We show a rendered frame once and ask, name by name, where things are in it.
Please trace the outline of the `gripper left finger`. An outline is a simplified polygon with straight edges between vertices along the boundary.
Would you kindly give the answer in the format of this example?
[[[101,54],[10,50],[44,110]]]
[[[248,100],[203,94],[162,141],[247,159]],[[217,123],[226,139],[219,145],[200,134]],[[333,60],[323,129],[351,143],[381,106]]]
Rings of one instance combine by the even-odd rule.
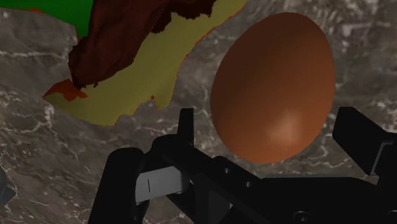
[[[162,196],[194,224],[262,224],[254,194],[259,179],[224,157],[196,149],[193,124],[193,109],[183,108],[177,133],[157,137],[149,152],[112,152],[88,224],[143,224],[149,201]]]

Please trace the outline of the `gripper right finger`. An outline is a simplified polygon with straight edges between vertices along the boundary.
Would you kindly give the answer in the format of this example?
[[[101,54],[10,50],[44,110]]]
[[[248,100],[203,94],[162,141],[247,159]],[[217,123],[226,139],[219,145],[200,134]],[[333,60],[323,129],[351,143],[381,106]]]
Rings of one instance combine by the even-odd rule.
[[[365,174],[379,177],[380,204],[386,211],[397,211],[397,134],[353,107],[341,107],[332,137]]]

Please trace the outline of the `brown egg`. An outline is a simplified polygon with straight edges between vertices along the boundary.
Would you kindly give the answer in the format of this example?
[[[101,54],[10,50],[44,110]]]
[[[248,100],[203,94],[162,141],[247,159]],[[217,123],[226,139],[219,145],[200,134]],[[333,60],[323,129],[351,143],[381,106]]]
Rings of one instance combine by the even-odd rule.
[[[305,15],[278,13],[253,24],[227,51],[211,88],[212,120],[239,158],[280,162],[319,135],[334,94],[324,32]]]

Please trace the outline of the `yellow green brown figure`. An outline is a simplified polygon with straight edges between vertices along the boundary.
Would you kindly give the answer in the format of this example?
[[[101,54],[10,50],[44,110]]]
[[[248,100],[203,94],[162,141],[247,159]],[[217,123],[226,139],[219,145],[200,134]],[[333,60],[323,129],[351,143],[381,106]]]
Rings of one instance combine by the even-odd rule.
[[[0,8],[42,13],[73,25],[70,77],[44,100],[96,125],[113,125],[154,100],[170,104],[194,46],[247,0],[0,0]]]

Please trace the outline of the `grey angular object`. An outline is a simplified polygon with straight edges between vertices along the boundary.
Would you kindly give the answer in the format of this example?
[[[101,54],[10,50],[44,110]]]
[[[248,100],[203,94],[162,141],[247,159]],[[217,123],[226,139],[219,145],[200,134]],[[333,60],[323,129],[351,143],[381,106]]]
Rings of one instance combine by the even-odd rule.
[[[0,166],[0,209],[6,206],[14,196],[16,196],[16,192],[8,186],[8,178]]]

